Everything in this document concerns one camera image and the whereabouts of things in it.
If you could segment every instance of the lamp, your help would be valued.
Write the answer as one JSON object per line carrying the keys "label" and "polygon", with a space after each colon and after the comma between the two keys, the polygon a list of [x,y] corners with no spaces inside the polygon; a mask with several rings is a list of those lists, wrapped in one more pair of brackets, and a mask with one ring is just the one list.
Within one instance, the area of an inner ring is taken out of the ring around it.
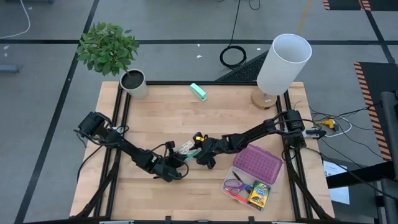
{"label": "lamp", "polygon": [[295,34],[281,34],[272,42],[267,57],[257,77],[257,86],[251,101],[260,109],[276,103],[292,84],[312,55],[311,45]]}

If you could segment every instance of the wooden lamp base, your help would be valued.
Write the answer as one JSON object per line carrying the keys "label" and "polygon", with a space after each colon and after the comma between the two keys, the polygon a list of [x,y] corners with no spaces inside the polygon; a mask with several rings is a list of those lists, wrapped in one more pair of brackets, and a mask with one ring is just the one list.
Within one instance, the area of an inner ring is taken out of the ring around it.
{"label": "wooden lamp base", "polygon": [[260,90],[257,86],[251,93],[251,101],[259,109],[265,110],[270,108],[276,103],[276,96],[268,95]]}

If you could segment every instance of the wooden table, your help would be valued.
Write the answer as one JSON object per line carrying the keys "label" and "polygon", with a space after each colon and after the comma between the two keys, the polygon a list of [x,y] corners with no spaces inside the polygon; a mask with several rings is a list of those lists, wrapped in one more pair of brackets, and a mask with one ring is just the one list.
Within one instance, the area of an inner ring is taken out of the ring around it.
{"label": "wooden table", "polygon": [[[96,110],[108,117],[112,117],[117,87],[117,82],[103,82],[101,87]],[[127,120],[130,130],[126,133],[126,139],[144,149],[152,149],[170,140],[179,146],[191,140],[197,131],[219,138],[222,134],[244,132],[277,114],[275,106],[269,110],[259,110],[251,103],[250,95],[255,86],[201,87],[207,92],[206,102],[200,101],[187,85],[150,85],[145,99],[131,100]],[[295,105],[302,118],[311,119],[303,83],[293,83],[289,94],[292,107]],[[281,137],[276,134],[258,139],[253,144],[278,157],[283,149]],[[316,140],[308,139],[307,145],[318,150]],[[85,157],[95,149],[96,146],[89,142]],[[301,152],[309,191],[334,217],[319,154],[306,149]],[[158,153],[162,154],[163,149],[159,149]],[[190,172],[186,178],[166,183],[161,179],[154,180],[153,175],[140,170],[127,154],[122,153],[112,219],[164,220],[165,216],[171,215],[173,220],[247,221],[248,216],[254,216],[256,221],[293,221],[295,218],[285,164],[272,186],[271,197],[262,213],[221,193],[221,185],[234,157],[226,154],[216,156],[217,163],[213,170],[189,161]],[[78,213],[98,188],[103,159],[104,150],[90,159],[81,171],[71,215]],[[304,217],[302,194],[298,188],[297,194],[301,216]],[[105,193],[104,202],[107,198],[108,193]],[[103,204],[101,214],[104,214],[104,208]]]}

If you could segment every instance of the gray floor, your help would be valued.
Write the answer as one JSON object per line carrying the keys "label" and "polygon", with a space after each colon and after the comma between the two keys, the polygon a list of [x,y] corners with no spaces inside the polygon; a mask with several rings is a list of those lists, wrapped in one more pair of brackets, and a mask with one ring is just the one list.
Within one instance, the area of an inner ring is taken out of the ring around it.
{"label": "gray floor", "polygon": [[[307,1],[261,0],[258,11],[242,1],[235,39],[273,39],[296,33]],[[58,0],[55,4],[28,1],[31,30],[16,39],[79,39],[93,0]],[[93,21],[112,22],[133,29],[137,39],[229,39],[237,0],[101,0]],[[386,40],[398,40],[398,12],[374,12]],[[0,0],[0,36],[25,29],[21,5]],[[326,11],[313,1],[302,36],[308,40],[377,40],[363,11]],[[131,67],[143,70],[148,80],[215,80],[228,73],[219,62],[225,44],[141,45]],[[248,59],[269,45],[242,45]],[[13,223],[49,127],[76,45],[0,44],[0,63],[18,63],[18,74],[0,75],[0,217]],[[389,46],[398,60],[398,46]],[[228,52],[227,62],[240,60],[239,52]],[[306,87],[310,106],[339,114],[365,106],[353,62],[387,62],[378,45],[314,45],[313,57],[297,77]],[[87,112],[95,109],[103,80],[78,64],[45,160],[25,222],[67,218],[76,187],[76,172],[84,147],[72,132]],[[371,127],[367,112],[349,118],[354,124]],[[349,136],[377,152],[374,133],[353,129]],[[381,158],[344,136],[326,139],[356,162],[372,165]],[[320,141],[327,156],[346,160]],[[363,217],[336,210],[338,217]]]}

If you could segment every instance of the pink plastic case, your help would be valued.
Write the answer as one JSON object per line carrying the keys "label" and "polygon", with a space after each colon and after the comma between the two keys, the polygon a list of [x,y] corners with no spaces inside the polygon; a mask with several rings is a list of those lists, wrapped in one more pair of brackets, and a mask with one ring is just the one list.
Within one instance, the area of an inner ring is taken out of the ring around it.
{"label": "pink plastic case", "polygon": [[249,144],[247,148],[236,155],[233,164],[267,184],[274,184],[280,167],[282,167],[282,159],[260,147]]}

